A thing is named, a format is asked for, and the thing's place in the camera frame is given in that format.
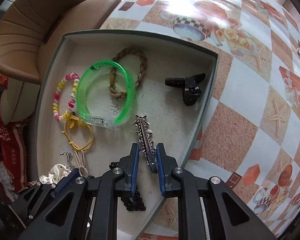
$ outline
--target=green bracelet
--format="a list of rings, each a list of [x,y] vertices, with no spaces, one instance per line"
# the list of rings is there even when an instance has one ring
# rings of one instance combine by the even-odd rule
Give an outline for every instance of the green bracelet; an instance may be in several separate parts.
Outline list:
[[[118,69],[126,82],[127,86],[127,98],[124,104],[124,107],[118,117],[111,119],[111,118],[104,118],[100,116],[93,116],[87,107],[87,91],[91,84],[91,80],[94,75],[102,68],[109,67],[109,68],[116,68]],[[85,73],[83,74],[82,78],[80,79],[78,89],[77,89],[77,107],[80,116],[82,119],[91,125],[99,125],[103,127],[111,127],[113,125],[121,124],[130,114],[130,110],[132,109],[132,105],[134,99],[136,97],[136,85],[131,76],[131,74],[125,70],[121,65],[114,61],[100,61],[98,63],[93,64],[90,68],[88,68]]]

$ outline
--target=chair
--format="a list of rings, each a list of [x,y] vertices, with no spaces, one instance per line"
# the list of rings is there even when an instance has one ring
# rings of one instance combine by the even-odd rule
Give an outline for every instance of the chair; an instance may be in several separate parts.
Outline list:
[[[33,84],[42,84],[52,54],[63,34],[99,29],[120,2],[121,0],[15,0],[0,21],[0,73],[16,82],[31,83],[32,86],[28,87],[32,89],[35,86]],[[30,109],[34,110],[38,91],[39,89],[36,93],[32,91],[28,98]],[[9,94],[12,95],[10,98],[5,96],[2,100],[15,101],[20,98],[20,94],[16,95],[16,92],[8,91],[7,95]],[[2,104],[10,109],[1,109],[1,112],[9,112],[8,116],[12,117],[11,112],[14,113],[17,105],[18,102]],[[18,116],[18,119],[26,118],[29,113]],[[10,121],[5,117],[2,119],[4,122]]]

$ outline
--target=black claw clip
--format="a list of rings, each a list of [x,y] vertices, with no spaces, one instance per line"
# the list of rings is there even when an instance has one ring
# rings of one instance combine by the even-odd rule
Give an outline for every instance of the black claw clip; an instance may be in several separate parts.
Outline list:
[[[191,77],[166,78],[165,84],[169,87],[182,88],[182,98],[186,106],[192,106],[201,96],[202,91],[198,84],[205,79],[205,73]]]

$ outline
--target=beaded bracelet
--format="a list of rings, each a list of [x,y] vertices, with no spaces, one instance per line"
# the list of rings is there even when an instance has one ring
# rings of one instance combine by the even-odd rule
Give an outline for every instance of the beaded bracelet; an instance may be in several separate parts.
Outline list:
[[[65,87],[66,82],[69,80],[73,80],[73,87],[72,87],[72,93],[70,100],[68,102],[68,107],[66,109],[66,112],[62,115],[59,114],[59,100],[60,100],[60,93],[62,89]],[[70,72],[67,75],[64,76],[63,79],[61,79],[60,83],[58,84],[56,93],[54,94],[54,102],[53,102],[53,115],[57,119],[57,121],[64,121],[67,120],[71,115],[74,108],[76,93],[77,93],[77,87],[79,83],[79,76],[76,73]]]

